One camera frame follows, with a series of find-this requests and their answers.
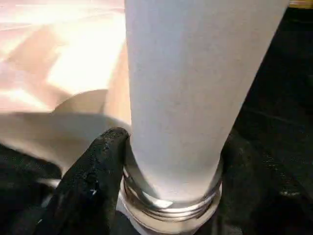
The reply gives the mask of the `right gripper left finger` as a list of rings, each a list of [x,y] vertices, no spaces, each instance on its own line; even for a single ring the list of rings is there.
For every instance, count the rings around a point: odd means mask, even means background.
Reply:
[[[110,234],[128,138],[115,127],[91,143],[56,187],[34,234]]]

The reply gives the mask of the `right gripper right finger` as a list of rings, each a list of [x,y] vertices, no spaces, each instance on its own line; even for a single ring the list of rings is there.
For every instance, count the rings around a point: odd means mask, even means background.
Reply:
[[[267,152],[231,131],[219,217],[227,235],[311,235],[313,201]]]

